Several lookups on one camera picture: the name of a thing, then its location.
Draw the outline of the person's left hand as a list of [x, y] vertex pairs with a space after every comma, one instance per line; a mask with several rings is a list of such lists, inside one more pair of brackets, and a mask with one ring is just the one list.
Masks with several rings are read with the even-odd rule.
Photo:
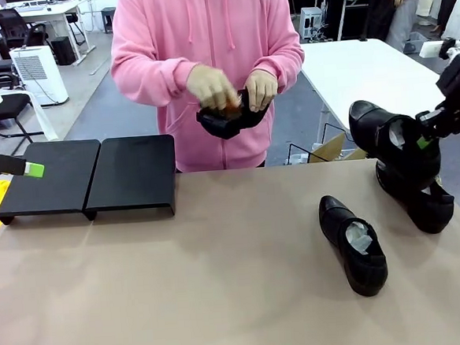
[[256, 113], [264, 111], [277, 95], [277, 78], [267, 71], [255, 69], [245, 83], [249, 98], [249, 108]]

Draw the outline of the person's right hand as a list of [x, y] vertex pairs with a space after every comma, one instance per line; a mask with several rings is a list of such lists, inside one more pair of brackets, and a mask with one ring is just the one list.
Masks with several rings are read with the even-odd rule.
[[208, 109], [239, 107], [241, 98], [222, 70], [197, 64], [189, 72], [186, 88]]

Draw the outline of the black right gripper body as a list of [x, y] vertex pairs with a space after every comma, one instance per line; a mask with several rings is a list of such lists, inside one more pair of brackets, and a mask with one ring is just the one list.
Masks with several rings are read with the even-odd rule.
[[454, 57], [445, 68], [436, 82], [436, 86], [442, 92], [443, 102], [446, 105], [460, 103], [460, 55]]

